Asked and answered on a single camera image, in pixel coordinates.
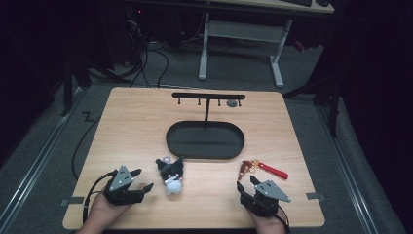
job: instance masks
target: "gray carpet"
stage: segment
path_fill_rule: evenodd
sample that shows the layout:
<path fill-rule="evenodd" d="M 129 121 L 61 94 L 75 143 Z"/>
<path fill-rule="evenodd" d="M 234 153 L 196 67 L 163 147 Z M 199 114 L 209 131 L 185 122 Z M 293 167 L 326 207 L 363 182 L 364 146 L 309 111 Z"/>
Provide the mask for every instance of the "gray carpet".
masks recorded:
<path fill-rule="evenodd" d="M 195 87 L 206 89 L 257 90 L 277 91 L 286 93 L 305 84 L 317 61 L 322 48 L 314 48 L 304 53 L 294 48 L 286 47 L 280 60 L 284 88 L 277 89 L 272 76 L 267 57 L 257 55 L 268 52 L 264 45 L 255 48 L 254 53 L 246 56 L 245 46 L 224 44 L 211 46 L 207 79 L 198 81 L 200 48 L 193 43 L 177 51 L 168 46 L 159 52 L 169 59 L 169 68 L 162 78 L 161 84 L 169 86 Z M 152 49 L 161 48 L 159 44 L 151 45 Z M 166 59 L 157 53 L 148 53 L 145 76 L 155 88 L 158 78 L 166 68 Z M 134 82 L 135 86 L 147 86 L 140 75 Z M 68 199 L 76 185 L 76 179 L 71 172 L 72 157 L 75 156 L 75 173 L 82 169 L 89 146 L 93 140 L 94 126 L 86 134 L 78 151 L 75 153 L 82 136 L 102 113 L 109 92 L 119 84 L 94 79 L 88 90 L 80 92 L 76 107 L 67 120 L 61 135 L 52 148 L 46 167 L 37 178 L 21 209 L 14 218 L 8 233 L 69 233 L 62 227 L 66 207 L 61 206 L 61 200 Z M 320 117 L 320 107 L 314 107 L 307 96 L 286 100 L 294 130 L 297 134 L 305 160 L 307 162 L 315 189 L 325 200 L 320 201 L 325 217 L 325 225 L 320 228 L 293 228 L 292 233 L 365 233 L 359 220 L 352 197 L 343 175 L 340 173 L 336 159 L 336 148 L 331 143 L 325 122 Z M 62 89 L 56 92 L 56 101 L 32 125 L 30 132 L 15 151 L 12 158 L 1 169 L 0 209 L 4 211 L 19 188 L 30 166 L 41 152 L 44 143 L 55 125 L 61 120 L 63 110 Z M 341 114 L 338 119 L 338 138 L 342 151 L 349 162 L 359 182 L 359 187 L 367 200 L 375 218 L 377 233 L 404 233 L 391 205 L 386 199 L 374 174 L 365 162 L 362 151 L 357 144 L 351 124 L 346 116 L 345 107 L 341 102 Z M 197 230 L 197 231 L 163 231 L 160 233 L 254 233 L 252 230 Z M 151 233 L 135 231 L 133 233 Z"/>

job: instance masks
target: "tape strip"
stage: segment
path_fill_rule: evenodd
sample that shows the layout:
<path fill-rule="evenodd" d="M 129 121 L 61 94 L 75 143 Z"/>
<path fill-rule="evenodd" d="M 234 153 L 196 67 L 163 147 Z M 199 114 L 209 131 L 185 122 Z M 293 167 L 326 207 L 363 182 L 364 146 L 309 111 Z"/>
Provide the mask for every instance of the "tape strip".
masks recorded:
<path fill-rule="evenodd" d="M 60 201 L 61 207 L 68 207 L 70 204 L 83 204 L 84 197 L 71 197 Z"/>
<path fill-rule="evenodd" d="M 319 202 L 322 202 L 325 200 L 325 196 L 322 193 L 306 193 L 307 194 L 307 199 L 308 200 L 314 200 L 317 199 Z"/>

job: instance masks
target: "small round object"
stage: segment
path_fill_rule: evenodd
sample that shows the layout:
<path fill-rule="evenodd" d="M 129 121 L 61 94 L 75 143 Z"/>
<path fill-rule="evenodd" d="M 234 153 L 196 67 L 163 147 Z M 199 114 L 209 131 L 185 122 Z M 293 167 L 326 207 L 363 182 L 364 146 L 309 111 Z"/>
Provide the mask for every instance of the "small round object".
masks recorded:
<path fill-rule="evenodd" d="M 238 102 L 236 101 L 236 100 L 234 100 L 234 99 L 229 99 L 229 100 L 227 100 L 227 105 L 229 106 L 229 107 L 237 107 L 238 106 Z"/>

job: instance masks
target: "red handle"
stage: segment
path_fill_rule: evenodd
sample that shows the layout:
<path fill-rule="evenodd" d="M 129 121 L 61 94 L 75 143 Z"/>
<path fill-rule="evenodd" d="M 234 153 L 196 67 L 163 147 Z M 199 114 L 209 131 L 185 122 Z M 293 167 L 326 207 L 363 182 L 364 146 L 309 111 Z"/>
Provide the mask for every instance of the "red handle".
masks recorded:
<path fill-rule="evenodd" d="M 284 178 L 284 179 L 288 179 L 288 174 L 285 173 L 285 172 L 282 172 L 282 171 L 280 171 L 280 170 L 277 170 L 277 169 L 275 169 L 275 168 L 272 168 L 272 167 L 270 167 L 270 166 L 268 166 L 268 165 L 265 165 L 265 164 L 263 164 L 263 163 L 259 163 L 258 166 L 259 166 L 260 168 L 264 169 L 264 170 L 267 171 L 267 172 L 270 172 L 270 173 L 272 173 L 272 174 L 275 174 L 276 176 L 279 176 L 279 177 Z"/>

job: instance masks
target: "wooden tabletop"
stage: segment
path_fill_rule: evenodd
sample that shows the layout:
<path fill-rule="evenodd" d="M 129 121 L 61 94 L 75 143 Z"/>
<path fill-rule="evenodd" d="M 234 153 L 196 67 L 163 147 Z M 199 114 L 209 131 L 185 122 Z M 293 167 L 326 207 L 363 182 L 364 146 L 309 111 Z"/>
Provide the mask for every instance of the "wooden tabletop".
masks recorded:
<path fill-rule="evenodd" d="M 209 120 L 231 122 L 244 133 L 244 149 L 231 160 L 185 159 L 183 191 L 166 195 L 165 184 L 155 163 L 170 156 L 166 133 L 171 125 L 183 120 L 204 120 L 206 102 L 182 99 L 177 104 L 173 92 L 245 95 L 242 106 L 218 106 L 210 102 Z M 258 159 L 289 174 L 287 180 L 260 169 L 254 174 L 260 181 L 271 179 L 291 199 L 280 201 L 293 227 L 324 224 L 319 201 L 308 200 L 315 192 L 284 100 L 276 92 L 171 90 L 115 88 L 107 101 L 96 130 L 73 197 L 85 197 L 94 182 L 121 165 L 132 171 L 142 169 L 130 190 L 154 182 L 143 202 L 121 216 L 113 229 L 173 228 L 251 228 L 254 227 L 240 204 L 237 177 L 242 160 Z M 102 181 L 101 189 L 107 180 Z M 241 180 L 253 195 L 249 175 Z M 63 226 L 77 229 L 82 225 L 81 204 L 69 205 Z"/>
<path fill-rule="evenodd" d="M 292 11 L 302 11 L 311 13 L 334 13 L 334 8 L 329 4 L 326 7 L 321 6 L 313 0 L 311 7 L 300 6 L 297 4 L 287 3 L 280 0 L 209 0 L 210 2 L 250 5 L 255 7 L 278 8 Z"/>

